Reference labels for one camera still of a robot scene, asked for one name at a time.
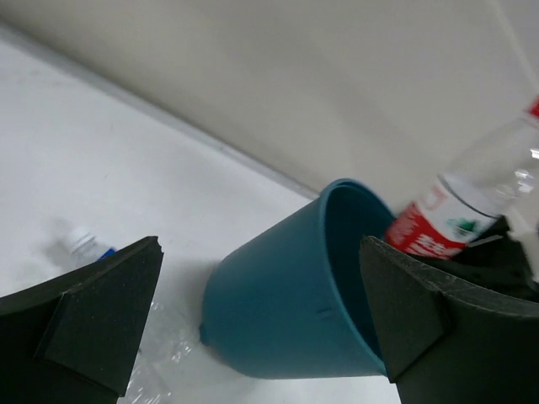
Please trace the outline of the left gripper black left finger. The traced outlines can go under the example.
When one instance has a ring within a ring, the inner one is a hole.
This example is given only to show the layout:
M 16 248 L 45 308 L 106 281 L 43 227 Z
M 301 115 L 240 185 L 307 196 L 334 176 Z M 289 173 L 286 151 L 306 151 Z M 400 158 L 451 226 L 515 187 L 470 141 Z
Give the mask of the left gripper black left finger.
M 1 299 L 3 403 L 125 395 L 163 262 L 157 237 Z

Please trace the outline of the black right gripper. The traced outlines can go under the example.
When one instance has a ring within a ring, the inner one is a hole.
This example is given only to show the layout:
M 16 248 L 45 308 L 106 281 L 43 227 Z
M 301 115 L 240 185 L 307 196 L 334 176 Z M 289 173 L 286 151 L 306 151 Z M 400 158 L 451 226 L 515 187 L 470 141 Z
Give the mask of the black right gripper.
M 531 267 L 522 244 L 510 237 L 506 216 L 446 261 L 446 271 L 499 293 L 538 300 L 538 284 L 531 278 Z

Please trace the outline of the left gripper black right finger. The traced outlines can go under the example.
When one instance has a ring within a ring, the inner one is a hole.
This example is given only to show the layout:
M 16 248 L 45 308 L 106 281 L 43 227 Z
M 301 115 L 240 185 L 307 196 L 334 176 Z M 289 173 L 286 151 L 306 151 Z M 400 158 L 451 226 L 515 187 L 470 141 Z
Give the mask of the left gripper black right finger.
M 403 403 L 536 403 L 538 304 L 366 237 L 360 271 Z

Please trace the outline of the red label water bottle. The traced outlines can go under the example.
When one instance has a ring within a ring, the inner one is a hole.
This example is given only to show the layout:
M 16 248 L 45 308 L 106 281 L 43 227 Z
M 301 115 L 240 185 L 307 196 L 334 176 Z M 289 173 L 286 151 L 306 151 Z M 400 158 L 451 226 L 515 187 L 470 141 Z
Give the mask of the red label water bottle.
M 448 259 L 536 187 L 538 103 L 466 148 L 388 227 L 385 241 L 421 257 Z

